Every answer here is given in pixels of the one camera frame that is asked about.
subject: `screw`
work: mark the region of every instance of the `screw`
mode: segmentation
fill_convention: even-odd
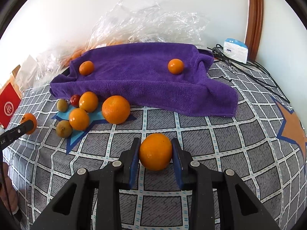
[[[198,167],[199,166],[199,162],[198,161],[191,161],[190,164],[193,167]]]
[[[80,169],[78,169],[78,171],[77,171],[77,173],[78,173],[79,175],[84,175],[85,172],[86,172],[86,169],[85,169],[85,168],[80,168]]]
[[[122,165],[122,162],[117,160],[117,161],[112,162],[112,165],[113,165],[114,167],[119,167],[119,166]]]
[[[230,175],[230,176],[233,176],[234,175],[234,171],[231,170],[231,169],[228,169],[228,170],[226,170],[226,174]]]

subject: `cardboard box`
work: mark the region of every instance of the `cardboard box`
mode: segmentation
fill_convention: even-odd
[[[0,124],[7,128],[12,116],[20,104],[20,97],[14,91],[10,82],[0,93]]]
[[[7,82],[5,82],[4,86],[2,88],[0,88],[0,94],[1,92],[4,90],[4,88],[8,85],[8,83],[11,83],[16,94],[18,95],[18,97],[21,99],[22,98],[22,94],[19,90],[19,87],[18,85],[15,85],[14,82],[15,82],[15,77],[18,73],[18,70],[20,69],[20,65],[18,65],[17,67],[15,67],[15,69],[11,72],[10,74],[10,78],[7,80]]]

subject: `blue star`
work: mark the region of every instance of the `blue star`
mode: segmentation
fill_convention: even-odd
[[[67,138],[66,143],[66,154],[68,154],[73,147],[76,146],[76,144],[84,137],[86,134],[93,128],[95,124],[103,124],[103,123],[109,123],[107,120],[104,119],[101,113],[101,107],[102,103],[98,104],[97,109],[93,113],[89,113],[90,117],[90,125],[86,128],[85,131],[77,131],[73,130],[73,133]],[[75,109],[72,105],[69,105],[68,110],[64,113],[58,112],[53,119],[57,119],[59,121],[61,120],[68,120],[70,112]],[[130,115],[126,121],[136,120],[136,118],[132,115]]]

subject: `white wall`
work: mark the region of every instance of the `white wall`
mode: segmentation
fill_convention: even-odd
[[[285,0],[264,0],[257,61],[263,64],[307,127],[307,30]]]
[[[0,40],[0,83],[29,54],[53,45],[83,44],[101,15],[119,0],[28,0]],[[244,41],[248,0],[156,0],[171,1],[176,11],[203,12],[211,22],[206,29],[208,46],[228,37]]]

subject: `blue and white package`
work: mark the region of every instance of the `blue and white package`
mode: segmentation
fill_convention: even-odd
[[[248,59],[248,48],[247,46],[238,40],[228,38],[224,41],[223,53],[231,59],[237,60],[246,64]]]

